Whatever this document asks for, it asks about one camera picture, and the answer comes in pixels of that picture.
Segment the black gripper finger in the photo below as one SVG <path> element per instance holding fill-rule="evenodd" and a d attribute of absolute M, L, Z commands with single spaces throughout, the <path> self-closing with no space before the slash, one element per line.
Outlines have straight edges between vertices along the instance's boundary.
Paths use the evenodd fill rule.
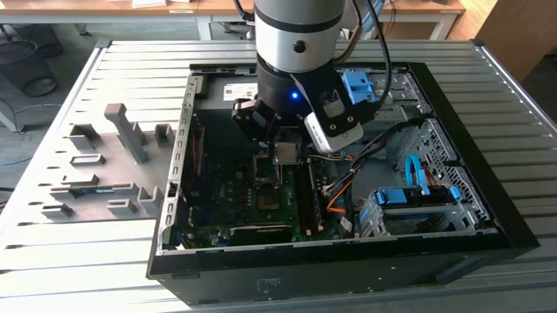
<path fill-rule="evenodd" d="M 277 112 L 261 99 L 238 98 L 233 105 L 233 120 L 251 143 L 269 158 L 276 152 Z"/>
<path fill-rule="evenodd" d="M 304 123 L 304 116 L 296 116 L 296 126 L 297 126 L 297 159 L 298 163 L 302 163 L 305 146 L 306 146 L 306 126 Z"/>

